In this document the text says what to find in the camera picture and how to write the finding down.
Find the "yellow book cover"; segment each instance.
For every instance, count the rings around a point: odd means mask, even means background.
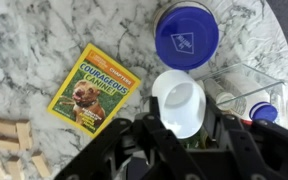
[[[88,44],[47,109],[95,138],[139,84],[131,72]]]

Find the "plastic bottle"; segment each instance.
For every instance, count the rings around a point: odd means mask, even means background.
[[[233,94],[224,90],[222,86],[220,86],[214,79],[206,79],[204,81],[205,91],[211,96],[211,98],[215,101],[216,104],[223,103],[225,101],[234,99]],[[222,111],[229,111],[234,106],[234,102],[230,101],[221,105],[217,105],[217,107]]]
[[[262,88],[256,81],[236,73],[226,74],[221,80],[221,85],[225,90],[236,97]],[[278,112],[269,102],[269,94],[265,90],[262,90],[236,99],[232,112],[246,121],[257,119],[275,121]]]

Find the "marble table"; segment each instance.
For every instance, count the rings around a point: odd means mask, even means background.
[[[34,147],[18,153],[27,179],[41,179],[31,161],[45,153],[52,179],[90,138],[46,112],[87,43],[129,68],[142,84],[118,112],[133,119],[147,110],[155,78],[167,70],[156,55],[151,20],[167,0],[0,0],[0,118],[29,119]],[[215,14],[220,43],[215,56],[189,74],[198,78],[244,62],[288,88],[288,46],[265,0],[201,0]],[[288,127],[288,122],[281,124]]]

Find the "blue bottle cap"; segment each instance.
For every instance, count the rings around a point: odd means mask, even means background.
[[[155,46],[165,64],[190,70],[212,57],[218,40],[219,31],[212,14],[198,7],[180,7],[159,21]]]
[[[277,118],[277,109],[268,102],[260,102],[253,106],[250,118],[254,120],[268,120],[274,122]]]

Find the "white cup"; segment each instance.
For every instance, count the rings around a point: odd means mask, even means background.
[[[155,80],[152,95],[158,99],[161,121],[177,138],[188,138],[201,128],[205,93],[188,74],[180,70],[164,72]]]

